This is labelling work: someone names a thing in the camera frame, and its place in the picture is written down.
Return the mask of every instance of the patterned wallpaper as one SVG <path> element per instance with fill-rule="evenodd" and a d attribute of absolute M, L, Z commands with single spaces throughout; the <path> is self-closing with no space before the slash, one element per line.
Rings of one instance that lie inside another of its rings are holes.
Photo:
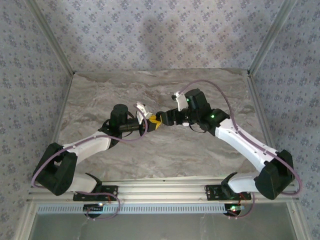
<path fill-rule="evenodd" d="M 255 76 L 273 138 L 292 152 L 300 196 L 320 240 L 320 2 L 299 0 Z"/>
<path fill-rule="evenodd" d="M 36 0 L 73 70 L 248 69 L 282 0 Z"/>
<path fill-rule="evenodd" d="M 70 77 L 22 0 L 1 0 L 0 19 L 0 239 L 9 240 Z"/>

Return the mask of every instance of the purple cable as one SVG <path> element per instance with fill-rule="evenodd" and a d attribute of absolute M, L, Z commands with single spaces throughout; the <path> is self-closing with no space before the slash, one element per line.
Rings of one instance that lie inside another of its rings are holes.
<path fill-rule="evenodd" d="M 92 136 L 92 137 L 89 137 L 89 138 L 84 139 L 84 140 L 82 140 L 82 141 L 79 141 L 79 142 L 77 142 L 74 146 L 75 146 L 75 147 L 78 147 L 78 146 L 80 146 L 81 144 L 84 144 L 84 143 L 86 143 L 86 142 L 88 142 L 88 141 L 91 141 L 91 140 L 93 140 L 93 139 L 95 139 L 95 138 L 109 138 L 109 139 L 114 139 L 114 140 L 117 140 L 117 141 L 119 141 L 119 142 L 124 142 L 124 143 L 132 143 L 132 142 L 135 142 L 135 141 L 137 141 L 137 140 L 142 139 L 142 138 L 147 134 L 148 121 L 147 121 L 145 115 L 143 114 L 143 112 L 137 107 L 137 105 L 135 104 L 135 105 L 133 105 L 133 106 L 138 110 L 139 113 L 142 114 L 143 120 L 144 120 L 144 124 L 145 124 L 145 131 L 143 132 L 143 134 L 142 134 L 140 137 L 138 137 L 138 138 L 136 138 L 136 139 L 121 139 L 121 138 L 118 138 L 118 137 L 115 137 L 115 136 L 97 135 L 97 136 L 95 136 L 95 137 Z M 35 172 L 34 176 L 32 177 L 32 180 L 31 180 L 31 185 L 32 185 L 34 188 L 41 188 L 41 189 L 43 189 L 43 188 L 44 188 L 43 186 L 38 186 L 38 185 L 36 185 L 36 178 L 38 177 L 38 175 L 40 174 L 40 172 L 41 172 L 56 156 L 59 156 L 61 153 L 65 152 L 65 151 L 67 151 L 67 150 L 69 150 L 69 149 L 72 149 L 74 146 L 68 146 L 68 147 L 66 147 L 66 148 L 63 148 L 63 149 L 61 149 L 60 151 L 58 151 L 58 152 L 56 152 L 55 154 L 53 154 L 51 157 L 49 157 L 49 158 L 41 165 L 41 167 L 39 167 L 39 169 Z"/>
<path fill-rule="evenodd" d="M 107 216 L 107 217 L 101 217 L 101 218 L 92 218 L 92 217 L 89 217 L 89 212 L 91 211 L 91 209 L 94 208 L 93 207 L 90 207 L 86 210 L 86 217 L 88 218 L 88 220 L 93 220 L 93 221 L 96 221 L 96 220 L 109 220 L 109 219 L 112 219 L 114 218 L 120 211 L 121 209 L 121 202 L 120 202 L 120 199 L 112 194 L 112 193 L 108 193 L 108 192 L 84 192 L 84 191 L 77 191 L 77 194 L 84 194 L 84 195 L 90 195 L 90 196 L 97 196 L 97 195 L 106 195 L 106 196 L 110 196 L 110 197 L 113 197 L 116 199 L 116 201 L 118 202 L 118 207 L 116 209 L 116 211 L 114 212 L 114 214 L 112 214 L 111 216 Z"/>
<path fill-rule="evenodd" d="M 266 154 L 268 154 L 269 156 L 273 157 L 274 159 L 277 159 L 280 163 L 282 163 L 286 168 L 288 168 L 290 170 L 290 172 L 294 175 L 294 177 L 296 178 L 296 180 L 298 181 L 298 184 L 299 184 L 299 188 L 296 192 L 293 192 L 293 193 L 288 193 L 288 192 L 282 192 L 283 195 L 287 195 L 287 196 L 294 196 L 294 195 L 297 195 L 301 192 L 302 190 L 302 181 L 298 175 L 298 173 L 288 164 L 286 163 L 284 160 L 282 160 L 280 157 L 278 157 L 277 155 L 273 154 L 272 152 L 269 152 L 268 150 L 264 149 L 263 147 L 259 146 L 258 144 L 256 144 L 254 141 L 252 141 L 251 139 L 249 139 L 246 135 L 244 135 L 241 131 L 239 131 L 239 128 L 237 126 L 237 123 L 236 123 L 236 120 L 235 120 L 235 115 L 234 115 L 234 112 L 231 108 L 231 105 L 229 103 L 229 100 L 227 98 L 227 96 L 225 95 L 225 93 L 221 90 L 221 88 L 216 85 L 215 83 L 213 83 L 212 81 L 209 81 L 209 80 L 205 80 L 205 79 L 199 79 L 199 80 L 195 80 L 195 81 L 192 81 L 190 83 L 188 83 L 184 88 L 182 88 L 180 91 L 179 91 L 179 94 L 181 94 L 184 90 L 186 90 L 186 88 L 188 88 L 189 86 L 193 85 L 193 84 L 196 84 L 196 83 L 199 83 L 199 82 L 205 82 L 205 83 L 208 83 L 208 84 L 211 84 L 213 85 L 216 89 L 218 89 L 218 91 L 221 93 L 221 95 L 223 96 L 226 104 L 228 105 L 228 108 L 229 108 L 229 111 L 230 111 L 230 117 L 231 117 L 231 120 L 232 120 L 232 123 L 233 123 L 233 126 L 234 126 L 234 129 L 239 133 L 239 135 L 244 139 L 246 140 L 248 143 L 250 143 L 252 146 L 256 147 L 257 149 L 259 149 L 260 151 L 262 152 L 265 152 Z"/>

